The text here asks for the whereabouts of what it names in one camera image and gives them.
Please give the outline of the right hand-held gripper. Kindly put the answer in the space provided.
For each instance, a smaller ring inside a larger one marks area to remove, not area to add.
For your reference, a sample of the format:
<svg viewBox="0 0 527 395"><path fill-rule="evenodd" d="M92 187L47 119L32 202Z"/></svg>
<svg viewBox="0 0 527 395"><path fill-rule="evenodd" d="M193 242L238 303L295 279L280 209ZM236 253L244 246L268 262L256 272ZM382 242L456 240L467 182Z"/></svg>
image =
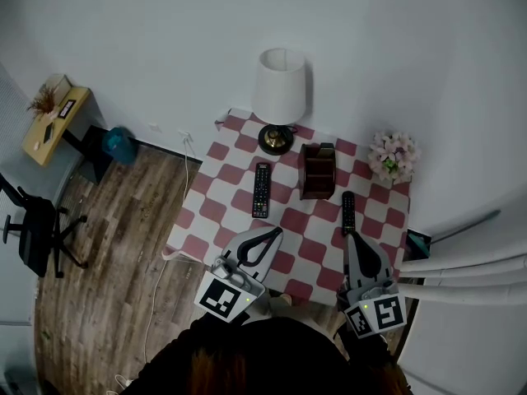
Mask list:
<svg viewBox="0 0 527 395"><path fill-rule="evenodd" d="M373 239L353 233L346 236L344 272L347 308L343 312L358 339L407 323L405 299L397 282L390 279L389 256Z"/></svg>

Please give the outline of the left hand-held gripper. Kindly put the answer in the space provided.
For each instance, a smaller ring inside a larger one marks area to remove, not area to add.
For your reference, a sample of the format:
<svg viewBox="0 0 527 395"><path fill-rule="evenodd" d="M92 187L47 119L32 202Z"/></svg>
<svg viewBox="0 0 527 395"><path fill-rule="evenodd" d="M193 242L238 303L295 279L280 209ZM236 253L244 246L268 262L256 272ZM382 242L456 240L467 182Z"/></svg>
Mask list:
<svg viewBox="0 0 527 395"><path fill-rule="evenodd" d="M263 281L282 241L283 230L278 226L254 228L233 237L223 256L205 271L194 303L231 323L265 292Z"/></svg>

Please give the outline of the small black remote control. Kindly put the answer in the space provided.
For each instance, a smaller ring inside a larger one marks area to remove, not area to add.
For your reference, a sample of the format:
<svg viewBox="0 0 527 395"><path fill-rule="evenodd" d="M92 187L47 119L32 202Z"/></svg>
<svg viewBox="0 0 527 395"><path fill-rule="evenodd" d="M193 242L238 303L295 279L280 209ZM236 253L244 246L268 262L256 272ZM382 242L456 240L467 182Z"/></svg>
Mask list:
<svg viewBox="0 0 527 395"><path fill-rule="evenodd" d="M342 193L342 235L345 237L355 230L355 195L351 191L345 191Z"/></svg>

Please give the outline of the large black remote control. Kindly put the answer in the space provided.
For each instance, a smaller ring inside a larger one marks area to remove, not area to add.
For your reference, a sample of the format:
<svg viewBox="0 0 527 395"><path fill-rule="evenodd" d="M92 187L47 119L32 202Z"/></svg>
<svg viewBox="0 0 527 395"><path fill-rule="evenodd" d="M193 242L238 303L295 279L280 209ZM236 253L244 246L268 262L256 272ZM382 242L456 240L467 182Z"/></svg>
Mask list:
<svg viewBox="0 0 527 395"><path fill-rule="evenodd" d="M252 202L252 217L266 219L269 212L269 200L271 193L271 165L269 163L257 163L254 174L254 191Z"/></svg>

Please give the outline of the brown wooden organizer box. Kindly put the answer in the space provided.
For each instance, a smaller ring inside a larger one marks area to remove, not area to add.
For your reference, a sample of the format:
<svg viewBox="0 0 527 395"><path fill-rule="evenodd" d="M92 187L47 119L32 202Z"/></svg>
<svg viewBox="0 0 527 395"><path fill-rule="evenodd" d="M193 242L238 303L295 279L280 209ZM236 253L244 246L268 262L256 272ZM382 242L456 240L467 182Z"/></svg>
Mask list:
<svg viewBox="0 0 527 395"><path fill-rule="evenodd" d="M300 200L329 199L336 184L336 151L333 159L319 159L319 144L303 144L298 157Z"/></svg>

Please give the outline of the person's left forearm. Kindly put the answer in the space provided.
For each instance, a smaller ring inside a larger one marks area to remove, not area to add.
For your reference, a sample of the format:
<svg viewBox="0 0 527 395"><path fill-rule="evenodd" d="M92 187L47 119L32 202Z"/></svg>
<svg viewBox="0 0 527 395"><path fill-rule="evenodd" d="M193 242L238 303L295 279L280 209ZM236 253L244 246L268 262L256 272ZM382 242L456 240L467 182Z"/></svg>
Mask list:
<svg viewBox="0 0 527 395"><path fill-rule="evenodd" d="M230 333L242 327L249 321L249 319L249 314L241 313L236 316L232 322L228 323L210 313L205 313L201 318L194 320L190 328L199 329L201 332L210 334L224 332Z"/></svg>

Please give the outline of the person's right forearm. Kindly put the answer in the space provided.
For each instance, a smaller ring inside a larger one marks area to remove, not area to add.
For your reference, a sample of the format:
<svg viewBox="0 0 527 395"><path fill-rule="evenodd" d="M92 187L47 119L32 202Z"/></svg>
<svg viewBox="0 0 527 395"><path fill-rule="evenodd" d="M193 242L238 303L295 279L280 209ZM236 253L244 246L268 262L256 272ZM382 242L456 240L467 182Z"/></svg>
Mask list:
<svg viewBox="0 0 527 395"><path fill-rule="evenodd" d="M380 369L392 363L392 355L386 340L380 334L359 339L353 330L342 325L337 334L353 364Z"/></svg>

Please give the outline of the pale rectangular box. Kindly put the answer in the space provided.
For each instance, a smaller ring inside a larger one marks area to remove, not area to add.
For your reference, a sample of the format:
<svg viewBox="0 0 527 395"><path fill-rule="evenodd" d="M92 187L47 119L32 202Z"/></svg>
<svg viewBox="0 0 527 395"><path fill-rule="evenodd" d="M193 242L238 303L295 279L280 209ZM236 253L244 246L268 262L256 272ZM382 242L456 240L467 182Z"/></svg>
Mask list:
<svg viewBox="0 0 527 395"><path fill-rule="evenodd" d="M60 102L71 90L72 85L65 74L55 73L46 79L42 88L51 90L54 100Z"/></svg>

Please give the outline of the person's beige shoe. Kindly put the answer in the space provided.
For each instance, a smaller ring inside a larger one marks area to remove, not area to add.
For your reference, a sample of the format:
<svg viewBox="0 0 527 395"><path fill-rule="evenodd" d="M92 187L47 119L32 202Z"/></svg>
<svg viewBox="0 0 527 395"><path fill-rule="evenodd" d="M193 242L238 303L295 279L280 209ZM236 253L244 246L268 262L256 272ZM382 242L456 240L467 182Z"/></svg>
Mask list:
<svg viewBox="0 0 527 395"><path fill-rule="evenodd" d="M269 313L272 317L289 318L292 311L292 298L287 294L273 296L268 301Z"/></svg>

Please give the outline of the pink checkered tablecloth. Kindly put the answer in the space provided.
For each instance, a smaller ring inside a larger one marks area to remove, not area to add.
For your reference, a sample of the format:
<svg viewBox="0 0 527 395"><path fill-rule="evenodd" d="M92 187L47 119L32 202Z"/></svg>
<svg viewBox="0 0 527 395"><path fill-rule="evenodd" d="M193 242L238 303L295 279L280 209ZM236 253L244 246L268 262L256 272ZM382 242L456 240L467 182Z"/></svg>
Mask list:
<svg viewBox="0 0 527 395"><path fill-rule="evenodd" d="M398 261L404 253L409 185L378 179L367 164L368 149L352 142L298 127L292 149L283 156L264 153L257 141L257 117L233 109L189 188L162 255L211 264L237 234L260 226L283 230L283 242L264 284L326 305L336 301L343 280L344 239L341 195L355 195L357 231L372 238ZM333 143L336 188L327 200L300 200L297 161L303 144ZM271 193L266 219L252 217L257 163L271 165Z"/></svg>

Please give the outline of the person's black top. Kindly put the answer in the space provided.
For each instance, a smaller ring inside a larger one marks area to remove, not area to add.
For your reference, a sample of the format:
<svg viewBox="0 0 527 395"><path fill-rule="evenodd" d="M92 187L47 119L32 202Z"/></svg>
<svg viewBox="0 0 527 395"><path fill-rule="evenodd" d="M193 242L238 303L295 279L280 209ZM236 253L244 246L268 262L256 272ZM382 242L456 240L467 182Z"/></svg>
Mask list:
<svg viewBox="0 0 527 395"><path fill-rule="evenodd" d="M413 395L400 367L353 364L321 332L291 318L234 332L184 330L122 395Z"/></svg>

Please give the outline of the white curtains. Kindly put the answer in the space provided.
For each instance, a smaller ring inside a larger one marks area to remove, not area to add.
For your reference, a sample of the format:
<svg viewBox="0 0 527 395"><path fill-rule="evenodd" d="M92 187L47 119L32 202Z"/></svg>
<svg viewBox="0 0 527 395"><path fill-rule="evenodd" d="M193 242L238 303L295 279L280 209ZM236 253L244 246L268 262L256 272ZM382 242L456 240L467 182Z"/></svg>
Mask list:
<svg viewBox="0 0 527 395"><path fill-rule="evenodd" d="M499 216L441 241L428 259L400 261L399 275L431 284L402 284L408 298L445 304L527 305L527 213Z"/></svg>

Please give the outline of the white table lamp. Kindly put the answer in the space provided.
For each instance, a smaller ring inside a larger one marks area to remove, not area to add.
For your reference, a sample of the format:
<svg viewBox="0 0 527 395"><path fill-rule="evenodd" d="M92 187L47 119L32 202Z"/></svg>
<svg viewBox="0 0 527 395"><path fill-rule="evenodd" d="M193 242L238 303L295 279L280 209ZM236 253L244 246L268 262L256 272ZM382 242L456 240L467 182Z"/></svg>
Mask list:
<svg viewBox="0 0 527 395"><path fill-rule="evenodd" d="M265 122L258 142L271 156L291 150L293 125L305 115L305 66L304 55L290 49L267 49L259 55L251 108Z"/></svg>

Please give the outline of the yellow wooden side desk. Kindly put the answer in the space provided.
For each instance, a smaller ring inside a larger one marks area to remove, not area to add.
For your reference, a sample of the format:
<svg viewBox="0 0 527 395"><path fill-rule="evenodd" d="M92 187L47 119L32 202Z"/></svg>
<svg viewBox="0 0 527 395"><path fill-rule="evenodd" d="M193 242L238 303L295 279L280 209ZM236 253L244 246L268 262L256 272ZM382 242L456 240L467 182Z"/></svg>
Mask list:
<svg viewBox="0 0 527 395"><path fill-rule="evenodd" d="M72 121L87 107L92 98L91 90L74 86L51 114L43 114L33 121L23 142L23 149L38 165L51 161L58 144L66 142L82 155L82 175L99 184L112 163L112 157L102 149L103 131L90 126L83 138L69 130Z"/></svg>

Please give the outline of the dried brown plant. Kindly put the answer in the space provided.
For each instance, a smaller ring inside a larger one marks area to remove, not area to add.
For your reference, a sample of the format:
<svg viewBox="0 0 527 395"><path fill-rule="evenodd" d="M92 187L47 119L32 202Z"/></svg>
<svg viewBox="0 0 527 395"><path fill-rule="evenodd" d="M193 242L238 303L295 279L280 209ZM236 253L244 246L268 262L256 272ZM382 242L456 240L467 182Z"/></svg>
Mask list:
<svg viewBox="0 0 527 395"><path fill-rule="evenodd" d="M47 85L42 85L39 92L30 102L27 108L35 118L50 114L56 108L54 89Z"/></svg>

